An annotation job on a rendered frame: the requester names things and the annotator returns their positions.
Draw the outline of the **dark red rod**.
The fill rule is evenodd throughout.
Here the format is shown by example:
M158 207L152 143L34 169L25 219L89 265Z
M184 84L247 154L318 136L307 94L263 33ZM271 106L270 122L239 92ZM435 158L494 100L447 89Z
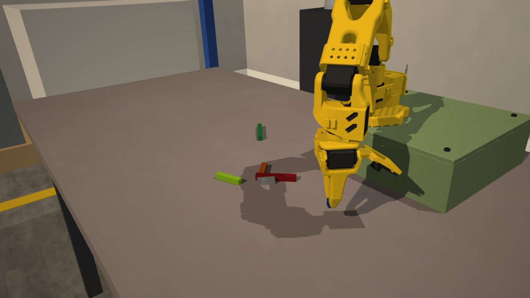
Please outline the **dark red rod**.
M257 177L275 177L275 181L296 182L296 174L257 172L255 180L257 180Z

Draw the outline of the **orange rod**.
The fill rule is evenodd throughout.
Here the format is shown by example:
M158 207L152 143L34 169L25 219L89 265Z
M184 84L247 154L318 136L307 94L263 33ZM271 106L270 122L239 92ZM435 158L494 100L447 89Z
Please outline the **orange rod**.
M267 171L267 162L262 162L261 166L260 166L260 169L259 169L259 172L266 173L266 171Z

